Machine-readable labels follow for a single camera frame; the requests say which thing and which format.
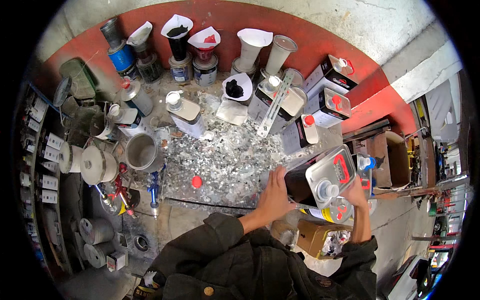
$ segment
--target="drain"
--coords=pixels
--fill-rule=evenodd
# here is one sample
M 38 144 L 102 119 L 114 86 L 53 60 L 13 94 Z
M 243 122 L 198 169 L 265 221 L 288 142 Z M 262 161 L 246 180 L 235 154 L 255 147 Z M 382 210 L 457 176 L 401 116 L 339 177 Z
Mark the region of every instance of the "drain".
M 148 250 L 148 240 L 146 237 L 137 235 L 133 238 L 133 244 L 138 250 L 145 252 Z

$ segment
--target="metal ruler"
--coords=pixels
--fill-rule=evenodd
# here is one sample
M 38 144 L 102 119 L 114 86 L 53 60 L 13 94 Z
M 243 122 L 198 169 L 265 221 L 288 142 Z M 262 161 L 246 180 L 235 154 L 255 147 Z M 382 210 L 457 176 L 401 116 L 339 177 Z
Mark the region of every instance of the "metal ruler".
M 290 85 L 292 83 L 293 76 L 294 76 L 294 72 L 292 70 L 289 70 L 285 74 L 282 84 L 278 88 L 275 98 L 273 99 L 272 104 L 268 108 L 267 114 L 265 115 L 262 123 L 260 124 L 260 127 L 257 130 L 257 134 L 259 136 L 263 138 L 267 137 L 270 131 L 270 128 L 272 128 L 275 117 L 278 111 L 280 110 L 280 106 L 282 105 L 282 102 L 285 99 L 285 97 L 287 97 L 288 95 L 288 89 L 290 88 Z

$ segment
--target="red spray gun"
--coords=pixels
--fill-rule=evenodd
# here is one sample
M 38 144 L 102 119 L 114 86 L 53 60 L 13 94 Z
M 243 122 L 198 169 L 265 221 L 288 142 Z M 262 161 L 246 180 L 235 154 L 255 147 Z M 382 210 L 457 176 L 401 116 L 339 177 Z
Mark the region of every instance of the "red spray gun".
M 115 187 L 117 188 L 117 190 L 115 191 L 115 197 L 120 195 L 120 198 L 125 205 L 125 210 L 127 211 L 127 214 L 131 215 L 132 218 L 136 219 L 137 216 L 135 215 L 133 207 L 130 205 L 130 198 L 127 195 L 127 188 L 122 186 L 121 174 L 125 172 L 127 172 L 127 165 L 125 165 L 124 163 L 119 163 L 119 174 L 114 181 Z

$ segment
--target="red cap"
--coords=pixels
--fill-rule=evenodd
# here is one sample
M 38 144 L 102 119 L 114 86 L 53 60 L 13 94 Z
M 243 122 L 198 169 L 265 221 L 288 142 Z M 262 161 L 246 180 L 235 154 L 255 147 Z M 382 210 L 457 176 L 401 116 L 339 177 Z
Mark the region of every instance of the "red cap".
M 202 179 L 200 178 L 200 176 L 194 176 L 192 178 L 192 186 L 196 189 L 202 186 Z
M 130 86 L 130 79 L 125 78 L 123 80 L 123 83 L 121 84 L 121 87 L 123 87 L 124 89 L 127 89 L 129 86 Z
M 334 95 L 333 98 L 332 98 L 332 102 L 334 104 L 340 104 L 340 102 L 342 102 L 342 98 L 340 98 L 339 95 Z
M 303 124 L 305 124 L 307 127 L 310 127 L 315 124 L 315 119 L 312 115 L 308 115 L 303 119 Z

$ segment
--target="cardboard box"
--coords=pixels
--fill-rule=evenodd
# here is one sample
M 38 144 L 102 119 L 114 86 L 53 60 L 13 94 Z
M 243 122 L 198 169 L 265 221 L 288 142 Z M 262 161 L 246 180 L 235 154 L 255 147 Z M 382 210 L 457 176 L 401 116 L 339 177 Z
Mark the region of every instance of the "cardboard box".
M 332 256 L 320 255 L 328 232 L 353 230 L 352 226 L 343 224 L 317 225 L 305 220 L 300 220 L 297 227 L 300 232 L 297 245 L 316 259 L 333 259 Z
M 367 154 L 377 161 L 372 176 L 378 188 L 400 188 L 410 183 L 408 154 L 404 139 L 386 131 L 367 139 Z

